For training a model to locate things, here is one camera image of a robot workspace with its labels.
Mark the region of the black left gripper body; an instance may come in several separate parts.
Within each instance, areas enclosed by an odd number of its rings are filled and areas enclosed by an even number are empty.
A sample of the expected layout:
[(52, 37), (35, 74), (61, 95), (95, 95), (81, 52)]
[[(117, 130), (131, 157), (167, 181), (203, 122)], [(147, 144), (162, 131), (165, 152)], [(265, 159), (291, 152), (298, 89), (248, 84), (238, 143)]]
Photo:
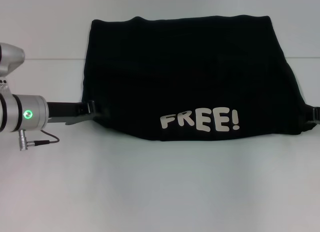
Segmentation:
[(62, 103), (48, 102), (48, 123), (65, 123), (73, 125), (81, 122), (81, 116), (84, 114), (82, 103)]

